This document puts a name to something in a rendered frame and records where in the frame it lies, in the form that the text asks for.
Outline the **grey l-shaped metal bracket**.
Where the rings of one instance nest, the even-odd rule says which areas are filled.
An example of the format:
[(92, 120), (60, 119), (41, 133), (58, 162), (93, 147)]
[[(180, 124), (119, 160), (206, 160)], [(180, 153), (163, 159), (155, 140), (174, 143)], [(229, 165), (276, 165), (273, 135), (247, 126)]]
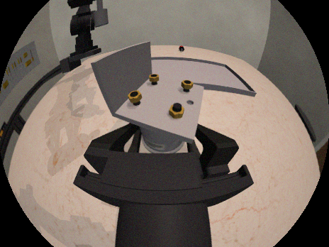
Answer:
[[(150, 42), (138, 43), (105, 55), (91, 63), (96, 81), (112, 116), (136, 126), (192, 144), (199, 121), (204, 87), (193, 84), (184, 92), (182, 81), (159, 77), (152, 85)], [(128, 94), (139, 91), (140, 104)], [(192, 105), (187, 104), (188, 102)], [(169, 109), (184, 107), (182, 118), (174, 119)]]

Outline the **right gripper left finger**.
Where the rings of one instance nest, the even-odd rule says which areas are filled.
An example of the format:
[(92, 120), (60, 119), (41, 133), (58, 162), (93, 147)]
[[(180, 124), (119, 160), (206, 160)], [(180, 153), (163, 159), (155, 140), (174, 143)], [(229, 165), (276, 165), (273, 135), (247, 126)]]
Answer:
[(114, 131), (111, 131), (98, 138), (95, 138), (94, 140), (91, 141), (89, 147), (125, 152), (124, 145), (133, 136), (133, 141), (130, 145), (128, 152), (139, 153), (141, 135), (142, 134), (140, 132), (140, 127), (136, 126), (135, 124), (129, 123)]

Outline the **brass hex nut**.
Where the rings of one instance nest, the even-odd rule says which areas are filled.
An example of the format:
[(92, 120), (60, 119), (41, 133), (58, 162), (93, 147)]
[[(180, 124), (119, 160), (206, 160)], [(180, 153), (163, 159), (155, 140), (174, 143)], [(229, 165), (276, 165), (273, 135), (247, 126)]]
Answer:
[(173, 105), (171, 105), (171, 107), (169, 109), (169, 115), (174, 119), (182, 118), (183, 113), (184, 113), (184, 107), (182, 107), (181, 111), (174, 111), (173, 110)]
[(129, 98), (131, 103), (136, 103), (136, 102), (139, 102), (142, 99), (142, 95), (138, 90), (137, 91), (132, 91), (128, 95), (128, 98)]
[(150, 82), (157, 82), (157, 81), (159, 81), (159, 75), (157, 75), (157, 74), (149, 75), (149, 79), (150, 79)]
[(182, 81), (182, 87), (184, 89), (191, 89), (193, 87), (193, 84), (194, 83), (192, 81), (190, 81), (190, 80), (183, 80)]

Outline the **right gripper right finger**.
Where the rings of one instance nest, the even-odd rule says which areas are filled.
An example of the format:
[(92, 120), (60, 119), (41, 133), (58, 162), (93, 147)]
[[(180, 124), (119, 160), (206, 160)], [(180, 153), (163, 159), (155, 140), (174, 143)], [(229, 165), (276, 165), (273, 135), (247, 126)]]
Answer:
[(207, 168), (227, 165), (239, 149), (234, 139), (200, 124), (197, 125), (195, 137), (203, 146), (202, 153), (199, 152), (195, 140), (192, 144), (186, 143), (187, 150), (188, 153), (195, 152), (199, 155), (203, 172)]

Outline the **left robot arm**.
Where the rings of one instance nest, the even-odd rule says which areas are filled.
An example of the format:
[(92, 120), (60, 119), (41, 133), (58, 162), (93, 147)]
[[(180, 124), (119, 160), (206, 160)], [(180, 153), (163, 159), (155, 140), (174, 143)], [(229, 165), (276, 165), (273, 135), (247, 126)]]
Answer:
[(95, 11), (91, 11), (90, 9), (90, 4), (92, 4), (93, 1), (95, 0), (67, 0), (67, 3), (71, 7), (71, 9), (79, 7), (78, 11), (76, 12), (76, 15), (73, 15), (72, 20), (70, 21), (71, 35), (78, 35), (75, 38), (76, 52), (70, 53), (70, 57), (80, 55), (82, 53), (86, 53), (90, 50), (98, 48), (97, 45), (93, 46), (93, 40), (91, 39), (90, 33), (90, 24), (91, 31), (94, 30), (95, 27), (93, 14), (93, 12)]

